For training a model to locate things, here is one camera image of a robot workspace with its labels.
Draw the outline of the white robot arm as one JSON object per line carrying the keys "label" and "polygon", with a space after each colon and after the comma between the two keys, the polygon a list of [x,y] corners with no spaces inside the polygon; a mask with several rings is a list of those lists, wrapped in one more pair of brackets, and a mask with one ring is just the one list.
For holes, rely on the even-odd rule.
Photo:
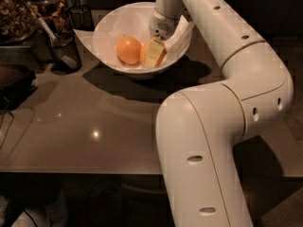
{"label": "white robot arm", "polygon": [[175,227],[253,227],[233,147],[260,134],[293,100],[275,50],[224,0],[156,0],[150,31],[169,38],[186,8],[224,79],[169,96],[156,143]]}

